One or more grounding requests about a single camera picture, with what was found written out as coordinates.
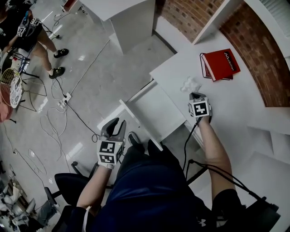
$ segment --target person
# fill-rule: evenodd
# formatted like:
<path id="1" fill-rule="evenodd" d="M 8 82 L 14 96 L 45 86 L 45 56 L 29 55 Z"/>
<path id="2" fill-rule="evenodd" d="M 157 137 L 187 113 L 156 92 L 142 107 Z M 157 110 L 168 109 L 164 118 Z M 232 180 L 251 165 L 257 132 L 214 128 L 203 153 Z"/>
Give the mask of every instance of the person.
<path id="1" fill-rule="evenodd" d="M 51 79 L 57 78 L 64 74 L 65 68 L 52 68 L 48 59 L 48 52 L 43 45 L 54 53 L 55 58 L 66 56 L 68 50 L 57 50 L 41 24 L 39 24 L 35 31 L 26 38 L 17 36 L 18 27 L 27 11 L 29 11 L 29 20 L 33 18 L 29 7 L 30 5 L 23 4 L 22 7 L 18 9 L 6 10 L 5 1 L 0 0 L 0 49 L 3 53 L 8 52 L 12 47 L 21 48 L 29 54 L 32 53 L 41 59 L 42 66 L 48 72 L 49 77 Z"/>
<path id="2" fill-rule="evenodd" d="M 207 163 L 231 174 L 228 155 L 208 120 L 203 117 L 198 123 Z M 67 232 L 82 231 L 85 215 L 87 232 L 233 231 L 227 229 L 227 222 L 242 210 L 234 184 L 210 171 L 210 210 L 189 188 L 178 160 L 166 146 L 159 151 L 149 141 L 148 156 L 134 132 L 129 133 L 128 140 L 132 146 L 124 156 L 105 206 L 100 208 L 112 170 L 100 165 L 72 211 Z"/>

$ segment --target wrist strap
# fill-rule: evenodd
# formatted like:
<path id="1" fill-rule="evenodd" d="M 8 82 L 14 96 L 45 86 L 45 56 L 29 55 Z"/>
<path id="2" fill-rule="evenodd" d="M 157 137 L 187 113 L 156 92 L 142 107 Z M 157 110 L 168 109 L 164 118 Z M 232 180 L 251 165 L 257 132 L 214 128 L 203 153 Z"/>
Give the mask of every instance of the wrist strap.
<path id="1" fill-rule="evenodd" d="M 102 165 L 103 167 L 105 167 L 105 168 L 107 168 L 107 169 L 111 169 L 111 170 L 113 170 L 114 169 L 114 165 L 111 165 L 111 164 L 104 164 L 104 163 L 102 163 L 102 162 L 100 162 L 100 161 L 98 161 L 98 165 Z"/>

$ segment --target under armour logo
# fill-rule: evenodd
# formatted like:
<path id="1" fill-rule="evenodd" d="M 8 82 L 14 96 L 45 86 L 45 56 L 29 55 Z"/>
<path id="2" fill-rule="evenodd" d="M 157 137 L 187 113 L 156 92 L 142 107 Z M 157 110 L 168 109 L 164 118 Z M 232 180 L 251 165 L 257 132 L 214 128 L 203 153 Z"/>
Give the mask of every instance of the under armour logo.
<path id="1" fill-rule="evenodd" d="M 205 111 L 205 109 L 202 109 L 200 106 L 196 106 L 196 112 L 202 113 Z"/>
<path id="2" fill-rule="evenodd" d="M 205 221 L 205 219 L 201 219 L 201 222 L 198 221 L 198 223 L 201 225 L 201 227 L 204 227 L 206 226 Z"/>

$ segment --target power strip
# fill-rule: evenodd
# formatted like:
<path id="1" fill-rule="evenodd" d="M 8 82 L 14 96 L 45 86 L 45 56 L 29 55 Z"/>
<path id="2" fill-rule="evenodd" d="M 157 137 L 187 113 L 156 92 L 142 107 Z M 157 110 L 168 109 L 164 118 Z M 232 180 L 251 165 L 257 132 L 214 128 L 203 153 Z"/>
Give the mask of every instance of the power strip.
<path id="1" fill-rule="evenodd" d="M 69 93 L 67 93 L 65 95 L 66 97 L 63 97 L 63 99 L 61 101 L 58 102 L 58 106 L 62 109 L 65 108 L 65 105 L 68 103 L 68 101 L 72 98 L 72 95 L 70 95 Z"/>

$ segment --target white table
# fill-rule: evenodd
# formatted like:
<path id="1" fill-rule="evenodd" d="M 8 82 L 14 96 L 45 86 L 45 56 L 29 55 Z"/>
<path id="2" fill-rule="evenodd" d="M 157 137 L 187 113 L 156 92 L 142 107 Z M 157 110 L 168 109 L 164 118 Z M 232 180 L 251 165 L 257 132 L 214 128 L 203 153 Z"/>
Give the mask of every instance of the white table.
<path id="1" fill-rule="evenodd" d="M 232 50 L 241 72 L 234 75 L 231 81 L 213 82 L 211 79 L 203 78 L 200 53 L 226 48 Z M 232 165 L 239 165 L 252 155 L 253 144 L 248 133 L 247 121 L 253 112 L 265 105 L 242 58 L 219 31 L 206 41 L 191 45 L 177 53 L 150 74 L 191 126 L 196 120 L 189 114 L 189 93 L 181 92 L 180 89 L 189 76 L 196 77 L 202 85 L 199 92 L 208 96 L 213 108 L 211 125 L 228 152 Z M 198 128 L 194 137 L 203 146 Z"/>
<path id="2" fill-rule="evenodd" d="M 81 0 L 123 53 L 152 35 L 155 0 Z"/>

